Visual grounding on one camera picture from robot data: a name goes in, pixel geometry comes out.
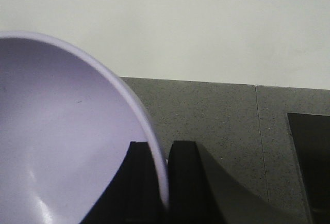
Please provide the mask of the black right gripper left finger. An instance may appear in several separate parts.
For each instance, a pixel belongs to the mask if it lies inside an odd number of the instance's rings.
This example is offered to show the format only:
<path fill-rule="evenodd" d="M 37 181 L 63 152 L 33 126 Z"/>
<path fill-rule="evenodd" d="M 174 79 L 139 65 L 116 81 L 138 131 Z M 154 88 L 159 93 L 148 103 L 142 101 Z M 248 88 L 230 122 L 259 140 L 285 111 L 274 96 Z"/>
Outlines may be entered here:
<path fill-rule="evenodd" d="M 164 206 L 147 142 L 131 142 L 124 161 L 81 223 L 164 223 Z"/>

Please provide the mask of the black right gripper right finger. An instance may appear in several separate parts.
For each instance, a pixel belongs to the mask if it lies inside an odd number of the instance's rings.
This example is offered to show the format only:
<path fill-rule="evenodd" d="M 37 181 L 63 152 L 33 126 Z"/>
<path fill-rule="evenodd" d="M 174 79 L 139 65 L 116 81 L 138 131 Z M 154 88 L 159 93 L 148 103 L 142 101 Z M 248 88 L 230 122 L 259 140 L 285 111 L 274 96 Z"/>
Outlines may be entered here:
<path fill-rule="evenodd" d="M 282 223 L 279 211 L 254 195 L 194 141 L 173 142 L 168 161 L 169 223 Z"/>

